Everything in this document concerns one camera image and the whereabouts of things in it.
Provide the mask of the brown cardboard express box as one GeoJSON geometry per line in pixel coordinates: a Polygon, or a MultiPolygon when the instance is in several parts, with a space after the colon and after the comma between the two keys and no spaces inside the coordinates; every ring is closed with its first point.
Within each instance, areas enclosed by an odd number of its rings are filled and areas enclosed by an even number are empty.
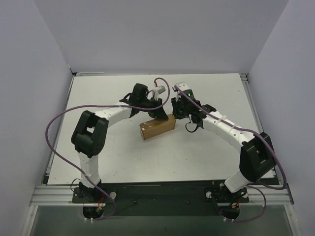
{"type": "Polygon", "coordinates": [[[174,130],[176,120],[173,114],[168,115],[168,120],[150,120],[139,125],[143,140],[147,140],[168,131],[174,130]]]}

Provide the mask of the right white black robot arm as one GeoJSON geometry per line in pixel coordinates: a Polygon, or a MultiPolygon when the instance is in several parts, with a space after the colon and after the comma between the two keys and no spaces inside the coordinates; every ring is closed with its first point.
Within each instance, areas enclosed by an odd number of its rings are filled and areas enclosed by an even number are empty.
{"type": "Polygon", "coordinates": [[[238,170],[223,184],[229,192],[236,193],[246,185],[257,182],[275,167],[276,162],[270,152],[271,140],[267,134],[260,133],[256,137],[252,132],[242,130],[214,107],[208,104],[202,106],[191,89],[182,90],[175,86],[174,91],[177,97],[172,98],[171,102],[176,119],[188,118],[196,128],[215,133],[240,153],[238,170]]]}

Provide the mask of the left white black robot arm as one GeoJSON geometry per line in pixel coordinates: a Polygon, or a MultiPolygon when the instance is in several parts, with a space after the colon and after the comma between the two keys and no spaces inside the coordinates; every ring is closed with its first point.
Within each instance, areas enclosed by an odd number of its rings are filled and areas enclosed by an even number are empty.
{"type": "Polygon", "coordinates": [[[136,83],[133,91],[119,100],[116,107],[106,108],[95,113],[84,111],[71,137],[80,159],[81,174],[79,189],[89,202],[96,202],[101,196],[101,179],[98,173],[98,155],[105,145],[107,130],[117,122],[131,118],[140,112],[141,108],[151,118],[165,121],[168,115],[162,107],[160,94],[166,91],[164,86],[155,86],[153,96],[148,98],[150,91],[143,84],[136,83]]]}

